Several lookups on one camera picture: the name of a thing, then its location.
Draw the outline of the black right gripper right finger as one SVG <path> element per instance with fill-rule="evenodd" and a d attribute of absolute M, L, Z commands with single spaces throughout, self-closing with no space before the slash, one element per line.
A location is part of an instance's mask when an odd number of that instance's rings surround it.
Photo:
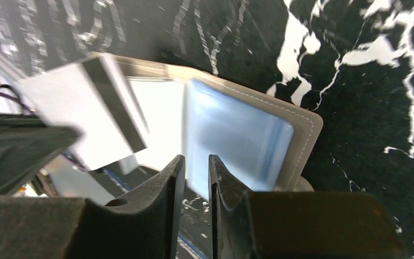
<path fill-rule="evenodd" d="M 358 192 L 255 192 L 209 156 L 213 258 L 406 258 L 386 208 Z"/>

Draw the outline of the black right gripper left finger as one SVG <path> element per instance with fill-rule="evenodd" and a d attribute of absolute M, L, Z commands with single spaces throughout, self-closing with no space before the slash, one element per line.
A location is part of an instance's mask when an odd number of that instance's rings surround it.
<path fill-rule="evenodd" d="M 184 182 L 177 155 L 106 205 L 0 196 L 0 258 L 175 258 Z"/>

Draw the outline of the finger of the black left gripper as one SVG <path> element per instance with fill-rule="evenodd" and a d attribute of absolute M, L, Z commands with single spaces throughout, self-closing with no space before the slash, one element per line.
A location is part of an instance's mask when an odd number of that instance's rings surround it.
<path fill-rule="evenodd" d="M 0 114 L 0 195 L 11 195 L 80 137 L 35 115 Z"/>

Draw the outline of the grey card holder wallet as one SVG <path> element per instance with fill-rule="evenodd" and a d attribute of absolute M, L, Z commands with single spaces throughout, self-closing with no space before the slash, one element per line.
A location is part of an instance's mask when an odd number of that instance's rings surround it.
<path fill-rule="evenodd" d="M 112 117 L 149 127 L 147 153 L 187 161 L 188 185 L 208 195 L 208 156 L 258 191 L 296 189 L 323 127 L 316 113 L 186 66 L 109 53 L 81 67 Z"/>

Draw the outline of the white magnetic stripe card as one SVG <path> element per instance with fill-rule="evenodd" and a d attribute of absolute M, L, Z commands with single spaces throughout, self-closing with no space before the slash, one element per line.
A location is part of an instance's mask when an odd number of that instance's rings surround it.
<path fill-rule="evenodd" d="M 143 112 L 112 54 L 97 53 L 21 79 L 17 87 L 43 122 L 79 130 L 70 152 L 89 171 L 148 147 Z"/>

